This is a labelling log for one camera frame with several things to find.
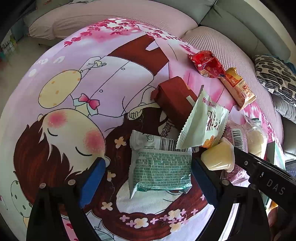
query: patterned pillow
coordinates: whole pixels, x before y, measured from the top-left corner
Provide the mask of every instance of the patterned pillow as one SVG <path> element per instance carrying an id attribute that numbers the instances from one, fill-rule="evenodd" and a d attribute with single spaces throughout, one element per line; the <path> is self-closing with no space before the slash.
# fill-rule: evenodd
<path id="1" fill-rule="evenodd" d="M 266 55 L 255 56 L 258 81 L 270 93 L 296 106 L 296 76 L 280 60 Z"/>

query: brown box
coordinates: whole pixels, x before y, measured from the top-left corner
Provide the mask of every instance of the brown box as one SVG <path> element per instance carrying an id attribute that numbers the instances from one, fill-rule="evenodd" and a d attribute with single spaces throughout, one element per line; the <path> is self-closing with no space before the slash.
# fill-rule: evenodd
<path id="1" fill-rule="evenodd" d="M 193 109 L 186 99 L 188 96 L 191 96 L 195 102 L 197 101 L 194 92 L 182 78 L 176 76 L 159 84 L 152 91 L 151 100 L 154 99 L 159 104 L 176 128 L 181 131 Z"/>

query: pink bow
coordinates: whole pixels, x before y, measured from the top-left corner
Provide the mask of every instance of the pink bow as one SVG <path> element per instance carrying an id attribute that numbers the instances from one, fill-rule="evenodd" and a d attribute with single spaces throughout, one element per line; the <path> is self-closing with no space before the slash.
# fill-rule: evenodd
<path id="1" fill-rule="evenodd" d="M 86 102 L 89 104 L 89 106 L 95 110 L 99 105 L 100 105 L 100 101 L 98 100 L 91 100 L 89 97 L 87 97 L 87 95 L 85 94 L 81 94 L 81 96 L 78 99 L 79 102 Z"/>

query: tiled floor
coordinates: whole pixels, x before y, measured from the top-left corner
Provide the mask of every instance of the tiled floor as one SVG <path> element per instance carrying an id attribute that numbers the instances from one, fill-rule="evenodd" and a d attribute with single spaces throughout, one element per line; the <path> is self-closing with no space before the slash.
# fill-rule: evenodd
<path id="1" fill-rule="evenodd" d="M 38 45 L 32 39 L 23 37 L 7 62 L 0 62 L 0 114 L 22 77 L 48 49 L 48 46 Z"/>

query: barcode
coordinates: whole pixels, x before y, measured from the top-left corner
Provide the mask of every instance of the barcode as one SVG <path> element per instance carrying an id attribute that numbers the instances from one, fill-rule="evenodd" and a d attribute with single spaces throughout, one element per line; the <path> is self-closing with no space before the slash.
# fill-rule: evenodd
<path id="1" fill-rule="evenodd" d="M 232 130 L 232 137 L 234 142 L 234 147 L 239 148 L 243 151 L 244 145 L 242 141 L 242 133 L 240 130 Z"/>
<path id="2" fill-rule="evenodd" d="M 186 148 L 186 149 L 176 149 L 176 145 L 177 145 L 176 140 L 162 137 L 160 139 L 159 150 L 188 152 L 188 148 Z"/>

